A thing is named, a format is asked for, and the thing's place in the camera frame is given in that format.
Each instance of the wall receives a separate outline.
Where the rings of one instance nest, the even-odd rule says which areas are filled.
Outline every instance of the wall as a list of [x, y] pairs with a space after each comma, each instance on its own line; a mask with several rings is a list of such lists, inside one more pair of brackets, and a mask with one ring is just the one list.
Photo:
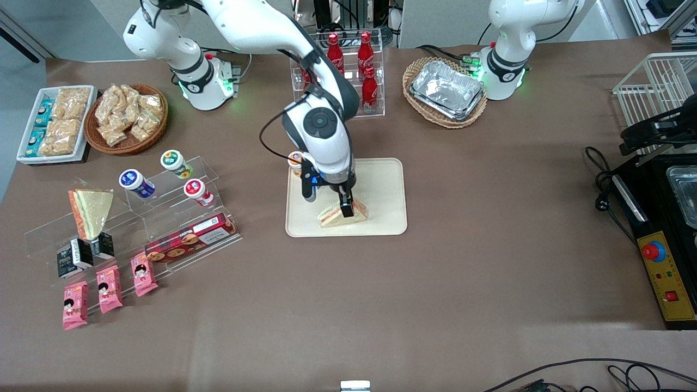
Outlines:
[[[112, 28], [123, 33], [128, 20], [139, 7], [139, 0], [91, 0]], [[268, 0], [268, 3], [281, 12], [291, 15], [291, 0]], [[182, 31], [182, 36], [191, 38], [200, 46], [231, 49], [227, 41], [213, 26], [210, 18], [198, 10], [191, 10], [191, 22]]]
[[[489, 24], [489, 0], [397, 0], [404, 2], [401, 47], [417, 47], [431, 44], [450, 47], [476, 44], [484, 28]], [[571, 24], [553, 40], [565, 42], [592, 8], [594, 0], [586, 0], [583, 9], [576, 12]], [[538, 38], [553, 35], [564, 26], [562, 21], [535, 27]], [[490, 27], [482, 44], [496, 40], [498, 32]]]
[[56, 57], [78, 61], [135, 58], [89, 0], [0, 0], [0, 6]]

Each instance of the wicker basket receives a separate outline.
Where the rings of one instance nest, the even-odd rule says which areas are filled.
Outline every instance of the wicker basket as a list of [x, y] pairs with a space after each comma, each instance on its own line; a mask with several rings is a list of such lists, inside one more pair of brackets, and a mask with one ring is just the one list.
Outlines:
[[453, 121], [449, 118], [447, 118], [443, 113], [439, 112], [438, 110], [435, 110], [434, 108], [426, 105], [425, 103], [421, 102], [420, 100], [414, 98], [413, 95], [409, 92], [409, 85], [416, 79], [416, 77], [421, 73], [421, 70], [424, 68], [426, 63], [429, 63], [430, 61], [436, 61], [436, 60], [441, 60], [444, 61], [447, 65], [451, 66], [453, 69], [458, 70], [459, 72], [465, 73], [465, 69], [462, 68], [461, 66], [457, 65], [456, 63], [450, 61], [450, 60], [444, 60], [444, 59], [439, 59], [437, 57], [425, 57], [423, 59], [414, 61], [409, 67], [406, 68], [406, 71], [404, 71], [404, 76], [401, 77], [401, 85], [404, 91], [404, 97], [406, 100], [414, 106], [414, 109], [416, 109], [417, 112], [421, 113], [421, 115], [428, 121], [438, 124], [444, 128], [449, 128], [449, 129], [458, 129], [458, 128], [465, 128], [466, 126], [470, 125], [471, 123], [475, 122], [477, 117], [479, 117], [482, 112], [484, 111], [484, 108], [487, 107], [487, 94], [486, 92], [484, 93], [484, 96], [482, 99], [479, 101], [477, 106], [474, 108], [474, 110], [470, 113], [469, 117], [465, 121], [458, 122], [458, 121]]
[[162, 103], [162, 108], [164, 109], [160, 125], [155, 129], [155, 132], [153, 132], [150, 137], [142, 142], [136, 139], [135, 136], [131, 135], [130, 128], [128, 128], [125, 131], [128, 138], [118, 143], [116, 146], [109, 147], [109, 145], [104, 141], [102, 135], [97, 130], [97, 128], [99, 128], [99, 123], [97, 122], [97, 117], [95, 117], [94, 112], [97, 110], [99, 103], [102, 102], [102, 97], [99, 97], [99, 99], [94, 102], [94, 105], [92, 105], [92, 108], [90, 108], [89, 112], [87, 113], [84, 127], [85, 138], [90, 146], [92, 146], [94, 149], [112, 155], [135, 154], [153, 146], [153, 144], [155, 144], [155, 142], [158, 141], [164, 134], [164, 130], [167, 127], [167, 115], [169, 114], [167, 99], [164, 97], [164, 95], [162, 95], [160, 90], [157, 90], [155, 87], [147, 86], [145, 84], [132, 84], [131, 87], [135, 91], [138, 91], [141, 95], [157, 95], [160, 97], [160, 102]]

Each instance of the table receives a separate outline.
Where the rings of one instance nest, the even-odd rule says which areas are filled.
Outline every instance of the table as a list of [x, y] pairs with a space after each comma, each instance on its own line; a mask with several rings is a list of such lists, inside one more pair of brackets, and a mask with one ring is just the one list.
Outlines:
[[[423, 53], [386, 50], [387, 115], [348, 126], [357, 158], [403, 162], [409, 228], [330, 239], [286, 235], [287, 166], [257, 139], [291, 101], [284, 57], [255, 56], [240, 98], [206, 113], [160, 62], [48, 61], [50, 85], [156, 86], [171, 118], [138, 156], [17, 166], [0, 206], [3, 389], [336, 391], [340, 380], [370, 379], [374, 391], [481, 391], [582, 356], [694, 375], [697, 332], [664, 330], [634, 246], [593, 208], [595, 170], [582, 155], [594, 145], [622, 161], [610, 90], [669, 48], [664, 33], [539, 45], [519, 91], [464, 130], [426, 122], [401, 96], [401, 73]], [[266, 137], [291, 150], [280, 123]], [[125, 168], [159, 172], [170, 148], [213, 166], [244, 239], [98, 324], [62, 331], [60, 291], [27, 261], [23, 233], [69, 212], [75, 176], [115, 188]], [[600, 364], [540, 376], [611, 387]]]

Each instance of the clear acrylic rack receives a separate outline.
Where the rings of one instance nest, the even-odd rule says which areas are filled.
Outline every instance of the clear acrylic rack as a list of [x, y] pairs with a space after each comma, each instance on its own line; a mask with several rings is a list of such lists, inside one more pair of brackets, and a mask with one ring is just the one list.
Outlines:
[[[358, 49], [360, 48], [360, 34], [366, 30], [337, 31], [339, 34], [339, 44], [344, 53], [344, 77], [351, 82], [351, 85], [362, 96], [362, 80], [358, 78]], [[378, 109], [374, 113], [363, 112], [363, 104], [359, 105], [358, 117], [375, 117], [385, 115], [385, 67], [383, 63], [383, 37], [380, 29], [368, 29], [372, 35], [371, 46], [373, 47], [373, 67], [375, 67], [375, 81], [378, 82]], [[310, 37], [326, 53], [329, 48], [329, 33], [310, 34]], [[293, 87], [293, 97], [298, 101], [305, 94], [305, 81], [302, 78], [302, 71], [298, 63], [291, 59], [291, 86]]]
[[[161, 172], [148, 179], [155, 185], [155, 194], [148, 199], [141, 199], [134, 193], [121, 188], [115, 190], [112, 208], [103, 229], [103, 232], [110, 234], [114, 240], [115, 257], [110, 260], [95, 257], [95, 266], [76, 276], [68, 279], [59, 278], [56, 263], [58, 251], [67, 248], [70, 240], [77, 237], [77, 226], [72, 213], [25, 233], [26, 255], [31, 262], [45, 270], [47, 286], [64, 287], [83, 280], [87, 281], [91, 315], [99, 309], [97, 271], [114, 264], [118, 265], [121, 274], [121, 290], [126, 297], [135, 292], [130, 260], [143, 252], [147, 243], [218, 213], [224, 213], [232, 219], [230, 211], [223, 205], [215, 186], [214, 181], [218, 179], [218, 175], [201, 157], [187, 162], [194, 169], [191, 178], [201, 179], [206, 184], [206, 188], [213, 193], [214, 202], [210, 206], [203, 207], [184, 195], [183, 186], [186, 180], [179, 179], [169, 171]], [[90, 188], [90, 186], [82, 181], [72, 188]], [[236, 234], [175, 262], [153, 263], [155, 277], [158, 280], [165, 278], [241, 238], [239, 234]]]

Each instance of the red glass bottle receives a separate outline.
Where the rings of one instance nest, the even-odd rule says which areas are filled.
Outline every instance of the red glass bottle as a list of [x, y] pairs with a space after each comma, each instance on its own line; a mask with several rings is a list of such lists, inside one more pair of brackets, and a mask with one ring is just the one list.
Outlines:
[[358, 79], [363, 80], [366, 68], [373, 67], [373, 47], [370, 45], [370, 31], [360, 34], [360, 48], [358, 49]]
[[378, 111], [378, 82], [375, 81], [375, 68], [365, 69], [363, 79], [363, 112], [375, 113]]
[[332, 61], [339, 72], [344, 74], [344, 53], [339, 46], [339, 34], [330, 33], [329, 34], [329, 51], [327, 52], [327, 57]]

